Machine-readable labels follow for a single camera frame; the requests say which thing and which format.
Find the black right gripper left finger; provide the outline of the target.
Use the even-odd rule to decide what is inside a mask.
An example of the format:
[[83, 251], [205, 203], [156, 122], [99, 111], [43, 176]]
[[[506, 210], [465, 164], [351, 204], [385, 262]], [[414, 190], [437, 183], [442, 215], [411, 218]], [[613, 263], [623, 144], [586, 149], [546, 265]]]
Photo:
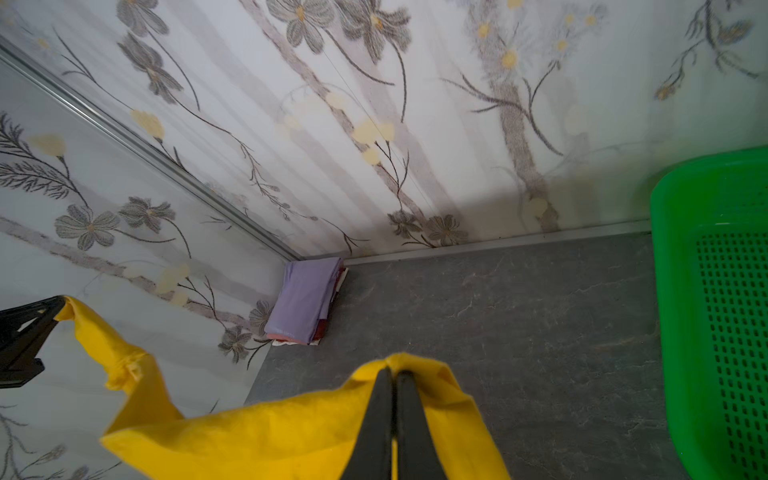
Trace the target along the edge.
[[341, 480], [392, 478], [394, 384], [389, 367], [380, 370], [352, 454]]

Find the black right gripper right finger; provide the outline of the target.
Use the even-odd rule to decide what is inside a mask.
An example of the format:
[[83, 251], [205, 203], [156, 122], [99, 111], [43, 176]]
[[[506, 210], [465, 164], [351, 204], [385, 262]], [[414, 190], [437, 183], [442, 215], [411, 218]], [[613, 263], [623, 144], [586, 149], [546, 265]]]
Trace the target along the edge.
[[396, 386], [397, 478], [446, 480], [430, 434], [418, 385], [410, 371], [400, 372]]

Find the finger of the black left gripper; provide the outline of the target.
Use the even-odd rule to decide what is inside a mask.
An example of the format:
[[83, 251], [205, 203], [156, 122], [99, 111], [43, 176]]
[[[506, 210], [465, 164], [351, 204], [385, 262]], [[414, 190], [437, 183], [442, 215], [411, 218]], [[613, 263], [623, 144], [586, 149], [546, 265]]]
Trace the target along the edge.
[[1, 311], [1, 388], [21, 388], [45, 370], [38, 353], [57, 326], [63, 296]]

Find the yellow t shirt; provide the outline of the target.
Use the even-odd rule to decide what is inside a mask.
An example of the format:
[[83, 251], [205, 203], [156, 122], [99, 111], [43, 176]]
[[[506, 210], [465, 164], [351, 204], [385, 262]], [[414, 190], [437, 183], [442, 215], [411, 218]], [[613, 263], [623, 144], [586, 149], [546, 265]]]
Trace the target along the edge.
[[443, 362], [397, 353], [360, 366], [338, 389], [254, 404], [197, 418], [172, 403], [155, 358], [90, 307], [67, 298], [58, 321], [126, 400], [102, 446], [152, 479], [341, 479], [378, 372], [394, 384], [392, 478], [397, 478], [396, 386], [410, 371], [447, 479], [505, 479], [509, 473], [474, 399]]

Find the green plastic basket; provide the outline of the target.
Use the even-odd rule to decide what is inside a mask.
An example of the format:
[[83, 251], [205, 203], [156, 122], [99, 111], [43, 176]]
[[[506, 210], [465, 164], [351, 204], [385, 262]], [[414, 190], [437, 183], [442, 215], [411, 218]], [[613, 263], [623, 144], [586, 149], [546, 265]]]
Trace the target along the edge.
[[767, 151], [679, 164], [650, 201], [665, 406], [693, 479], [767, 475]]

